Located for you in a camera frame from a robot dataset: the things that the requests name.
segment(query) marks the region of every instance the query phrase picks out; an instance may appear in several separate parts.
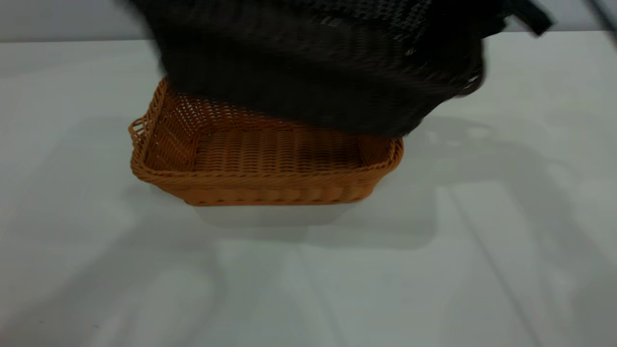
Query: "basket rim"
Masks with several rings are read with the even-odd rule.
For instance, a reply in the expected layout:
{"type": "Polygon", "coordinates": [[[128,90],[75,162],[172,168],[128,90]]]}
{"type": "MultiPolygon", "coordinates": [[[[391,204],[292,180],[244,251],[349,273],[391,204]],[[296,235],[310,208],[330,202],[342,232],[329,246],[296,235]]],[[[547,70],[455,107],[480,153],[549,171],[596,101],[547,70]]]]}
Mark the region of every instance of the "basket rim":
{"type": "Polygon", "coordinates": [[[154,127],[156,127],[158,118],[161,115],[165,99],[168,95],[169,82],[167,78],[163,78],[154,93],[154,97],[150,103],[146,114],[135,120],[128,128],[133,140],[133,153],[131,156],[131,169],[133,173],[141,180],[149,183],[160,183],[168,186],[176,185],[200,185],[204,178],[227,178],[228,183],[221,183],[220,187],[230,185],[238,186],[232,181],[239,182],[241,185],[246,183],[244,179],[254,179],[252,182],[260,181],[264,184],[272,182],[275,185],[284,185],[286,182],[293,182],[295,186],[314,186],[311,184],[314,181],[311,178],[317,178],[319,182],[323,182],[323,178],[328,177],[328,181],[346,180],[349,181],[349,176],[355,177],[355,182],[373,182],[381,179],[383,176],[393,171],[400,163],[403,156],[403,140],[401,138],[388,139],[389,148],[387,159],[368,166],[358,167],[357,169],[346,170],[328,170],[314,172],[285,172],[285,173],[250,173],[238,171],[171,171],[171,170],[154,170],[145,164],[145,155],[148,151],[150,143],[153,139],[154,127]],[[182,182],[174,182],[175,179],[181,179],[182,182]]]}

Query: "wicker basket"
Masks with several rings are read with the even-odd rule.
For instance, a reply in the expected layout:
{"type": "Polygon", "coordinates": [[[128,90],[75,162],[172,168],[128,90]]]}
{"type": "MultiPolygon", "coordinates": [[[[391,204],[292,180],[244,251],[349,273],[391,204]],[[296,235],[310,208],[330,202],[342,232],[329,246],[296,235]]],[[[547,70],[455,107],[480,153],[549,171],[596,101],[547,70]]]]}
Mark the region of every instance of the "wicker basket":
{"type": "Polygon", "coordinates": [[[359,201],[403,155],[400,138],[283,122],[176,93],[166,80],[129,131],[133,173],[195,206],[359,201]]]}

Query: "black strap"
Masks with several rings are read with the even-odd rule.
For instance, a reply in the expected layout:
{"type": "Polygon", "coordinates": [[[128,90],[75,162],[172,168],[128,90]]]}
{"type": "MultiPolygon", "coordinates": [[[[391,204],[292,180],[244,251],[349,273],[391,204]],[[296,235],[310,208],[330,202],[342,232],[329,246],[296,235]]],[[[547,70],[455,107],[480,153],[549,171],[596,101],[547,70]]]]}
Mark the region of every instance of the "black strap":
{"type": "Polygon", "coordinates": [[[506,27],[505,19],[511,15],[517,16],[537,36],[553,25],[548,15],[531,0],[481,0],[478,4],[481,5],[478,11],[482,37],[502,32],[506,27]]]}
{"type": "Polygon", "coordinates": [[[531,0],[505,0],[506,6],[527,25],[537,36],[544,34],[552,25],[553,21],[531,0]]]}

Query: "basket bottom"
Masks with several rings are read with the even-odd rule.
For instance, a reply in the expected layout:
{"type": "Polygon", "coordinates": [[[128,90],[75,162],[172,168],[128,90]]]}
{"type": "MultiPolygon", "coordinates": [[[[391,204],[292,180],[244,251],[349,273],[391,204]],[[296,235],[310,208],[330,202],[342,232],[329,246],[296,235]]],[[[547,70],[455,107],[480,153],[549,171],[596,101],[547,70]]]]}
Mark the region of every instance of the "basket bottom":
{"type": "Polygon", "coordinates": [[[362,165],[355,136],[326,129],[260,130],[202,136],[193,171],[284,174],[352,170],[362,165]]]}

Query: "white tabletop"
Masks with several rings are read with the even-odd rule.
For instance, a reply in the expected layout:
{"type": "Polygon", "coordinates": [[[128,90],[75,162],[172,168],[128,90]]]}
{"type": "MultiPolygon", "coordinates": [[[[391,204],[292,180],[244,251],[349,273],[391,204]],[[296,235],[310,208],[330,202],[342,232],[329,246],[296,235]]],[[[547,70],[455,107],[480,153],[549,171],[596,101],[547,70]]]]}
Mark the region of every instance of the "white tabletop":
{"type": "Polygon", "coordinates": [[[0,44],[0,346],[617,346],[617,51],[504,33],[367,200],[137,180],[145,41],[0,44]]]}

